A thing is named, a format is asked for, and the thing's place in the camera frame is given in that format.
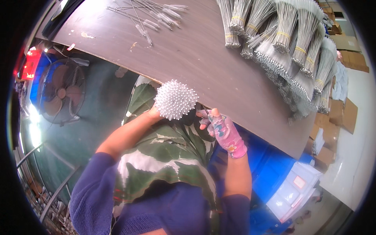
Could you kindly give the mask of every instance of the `electric fan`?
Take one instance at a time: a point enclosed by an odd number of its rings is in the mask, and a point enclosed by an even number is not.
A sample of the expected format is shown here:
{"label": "electric fan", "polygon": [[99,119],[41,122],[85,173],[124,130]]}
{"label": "electric fan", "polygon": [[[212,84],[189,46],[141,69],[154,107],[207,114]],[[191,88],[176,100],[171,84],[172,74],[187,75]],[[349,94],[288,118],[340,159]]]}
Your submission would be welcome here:
{"label": "electric fan", "polygon": [[39,113],[54,124],[78,121],[76,115],[85,97],[85,77],[80,66],[70,59],[52,63],[39,79]]}

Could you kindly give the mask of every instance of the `dark wooden tabletop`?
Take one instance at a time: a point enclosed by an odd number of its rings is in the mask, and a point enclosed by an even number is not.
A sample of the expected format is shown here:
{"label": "dark wooden tabletop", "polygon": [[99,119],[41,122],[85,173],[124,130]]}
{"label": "dark wooden tabletop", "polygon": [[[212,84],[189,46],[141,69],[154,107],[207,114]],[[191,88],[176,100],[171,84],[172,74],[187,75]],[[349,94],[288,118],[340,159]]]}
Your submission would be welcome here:
{"label": "dark wooden tabletop", "polygon": [[[153,46],[148,45],[129,18],[106,10],[107,6],[117,7],[112,0],[85,0],[53,41],[68,46],[75,43],[78,50],[159,83],[172,79],[186,83],[196,90],[202,104],[218,108],[234,122],[299,158],[315,115],[292,126],[287,124],[290,110],[265,71],[241,57],[241,49],[224,46],[224,30],[216,1],[155,2],[188,5],[190,9],[182,13],[181,29],[169,31],[163,26],[159,32],[148,29]],[[118,3],[128,6],[122,0]],[[41,31],[58,4],[46,16],[36,37],[43,38]],[[141,18],[153,20],[143,12],[138,13]]]}

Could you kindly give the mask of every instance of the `pink glove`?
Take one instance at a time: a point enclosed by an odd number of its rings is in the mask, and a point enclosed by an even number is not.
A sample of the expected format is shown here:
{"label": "pink glove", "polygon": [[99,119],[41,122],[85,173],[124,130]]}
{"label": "pink glove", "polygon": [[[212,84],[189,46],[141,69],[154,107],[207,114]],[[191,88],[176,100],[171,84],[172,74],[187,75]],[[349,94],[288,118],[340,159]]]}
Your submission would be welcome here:
{"label": "pink glove", "polygon": [[208,125],[209,135],[215,137],[232,158],[241,158],[247,153],[247,147],[229,117],[220,114],[218,109],[209,110],[209,116],[205,110],[198,110],[196,115],[202,117],[200,129]]}

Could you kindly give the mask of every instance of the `spiky plastic ball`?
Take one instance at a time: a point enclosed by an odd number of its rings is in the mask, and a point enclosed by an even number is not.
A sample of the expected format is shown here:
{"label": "spiky plastic ball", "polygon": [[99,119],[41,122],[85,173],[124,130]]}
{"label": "spiky plastic ball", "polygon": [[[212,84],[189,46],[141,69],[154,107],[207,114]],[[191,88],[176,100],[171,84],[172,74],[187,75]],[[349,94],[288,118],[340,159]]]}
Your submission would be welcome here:
{"label": "spiky plastic ball", "polygon": [[169,120],[179,120],[184,114],[188,115],[199,98],[193,89],[177,80],[164,83],[157,92],[154,106],[158,108],[162,117]]}

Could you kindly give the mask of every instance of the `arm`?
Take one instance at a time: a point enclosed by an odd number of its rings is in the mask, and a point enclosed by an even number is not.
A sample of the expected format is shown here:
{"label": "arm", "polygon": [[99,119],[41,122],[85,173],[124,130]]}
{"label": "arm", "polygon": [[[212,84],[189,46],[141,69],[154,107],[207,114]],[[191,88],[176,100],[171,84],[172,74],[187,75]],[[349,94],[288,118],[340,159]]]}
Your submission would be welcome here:
{"label": "arm", "polygon": [[229,153],[223,196],[241,194],[250,199],[252,175],[248,164],[247,147],[229,117],[221,115],[218,109],[210,112],[207,115],[201,110],[196,114],[203,117],[200,129],[203,130],[208,126],[209,134],[215,136],[220,146]]}
{"label": "arm", "polygon": [[132,148],[145,132],[162,117],[155,107],[115,130],[97,149],[117,161],[121,153]]}
{"label": "arm", "polygon": [[252,175],[248,164],[248,155],[241,158],[232,158],[227,162],[227,171],[224,177],[223,196],[242,194],[251,199]]}

